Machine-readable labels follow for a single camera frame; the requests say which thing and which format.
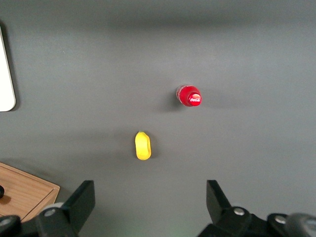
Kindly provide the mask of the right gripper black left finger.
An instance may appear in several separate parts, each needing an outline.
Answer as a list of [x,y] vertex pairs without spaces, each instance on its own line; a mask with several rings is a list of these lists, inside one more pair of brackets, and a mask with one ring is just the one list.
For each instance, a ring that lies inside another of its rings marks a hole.
[[83,181],[64,203],[47,207],[36,217],[39,236],[77,237],[94,207],[94,181]]

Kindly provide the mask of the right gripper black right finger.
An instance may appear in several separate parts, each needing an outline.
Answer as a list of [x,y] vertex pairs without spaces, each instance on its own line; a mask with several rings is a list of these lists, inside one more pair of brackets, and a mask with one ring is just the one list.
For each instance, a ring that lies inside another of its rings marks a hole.
[[244,208],[232,206],[216,180],[206,183],[206,206],[212,223],[199,234],[200,237],[243,237],[251,221]]

